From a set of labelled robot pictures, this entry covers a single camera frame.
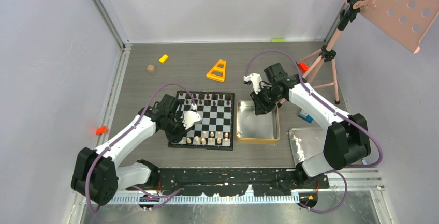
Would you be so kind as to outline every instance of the gold metal tray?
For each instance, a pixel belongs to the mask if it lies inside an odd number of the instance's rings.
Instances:
[[[268,114],[256,116],[252,101],[238,101],[236,130],[240,143],[276,145],[281,137],[277,107]]]

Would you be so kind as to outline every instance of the white enclosure wall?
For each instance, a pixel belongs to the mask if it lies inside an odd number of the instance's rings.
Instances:
[[[383,146],[379,171],[400,223],[437,223],[439,218],[438,44],[438,20],[413,55],[358,16],[335,48],[348,109],[366,117]]]
[[[120,49],[91,0],[0,1],[0,223],[64,223]]]
[[[131,43],[323,40],[342,6],[341,0],[103,2]]]

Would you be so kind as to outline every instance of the black and white chessboard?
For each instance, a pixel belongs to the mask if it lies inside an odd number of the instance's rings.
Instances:
[[[168,142],[168,147],[233,150],[235,94],[198,91],[191,93],[197,101],[197,112],[202,121],[196,123],[180,142]],[[179,114],[184,114],[191,108],[192,101],[186,92],[178,91],[176,98],[181,104]]]

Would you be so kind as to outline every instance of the tripod stand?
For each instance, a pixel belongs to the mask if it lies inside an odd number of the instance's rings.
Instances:
[[[329,40],[328,44],[323,45],[321,49],[311,53],[301,61],[298,61],[299,64],[318,55],[316,61],[314,61],[314,63],[309,67],[309,69],[303,74],[303,77],[306,78],[309,83],[313,82],[315,76],[319,72],[323,63],[331,61],[333,82],[318,85],[318,86],[313,86],[313,88],[334,86],[335,104],[340,104],[340,99],[339,99],[339,85],[337,82],[337,70],[335,66],[335,56],[337,53],[332,48],[334,47],[335,43],[339,39],[342,31],[345,30],[348,23],[352,22],[357,16],[357,14],[360,12],[360,7],[363,6],[362,3],[364,3],[363,0],[347,0],[347,2],[349,3],[349,8],[347,11],[343,9],[340,12],[340,22],[333,36]]]

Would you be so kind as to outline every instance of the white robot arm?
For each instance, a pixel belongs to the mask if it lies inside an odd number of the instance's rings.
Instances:
[[[183,114],[182,120],[176,115],[178,107],[178,100],[165,95],[161,102],[148,107],[142,118],[140,114],[143,109],[141,109],[133,121],[111,140],[94,150],[87,147],[82,149],[76,161],[71,181],[72,189],[85,195],[86,174],[94,159],[102,153],[102,158],[93,170],[94,175],[90,181],[91,200],[97,204],[105,205],[117,191],[132,185],[156,185],[159,179],[158,167],[152,163],[138,160],[131,166],[119,168],[119,165],[134,148],[159,130],[163,130],[171,142],[179,142],[194,123],[201,120],[195,104]]]
[[[366,120],[361,114],[350,115],[338,109],[315,92],[310,84],[305,82],[302,85],[298,75],[289,77],[279,63],[266,68],[264,72],[270,85],[261,86],[262,79],[259,74],[253,73],[244,77],[245,84],[253,85],[254,91],[250,96],[255,104],[256,115],[269,113],[279,100],[286,99],[310,114],[324,130],[327,130],[323,152],[296,165],[295,176],[298,183],[330,170],[342,169],[370,154],[369,138],[327,109],[311,93],[335,109],[336,113],[346,116],[367,130]],[[311,92],[309,93],[305,87],[311,89]]]

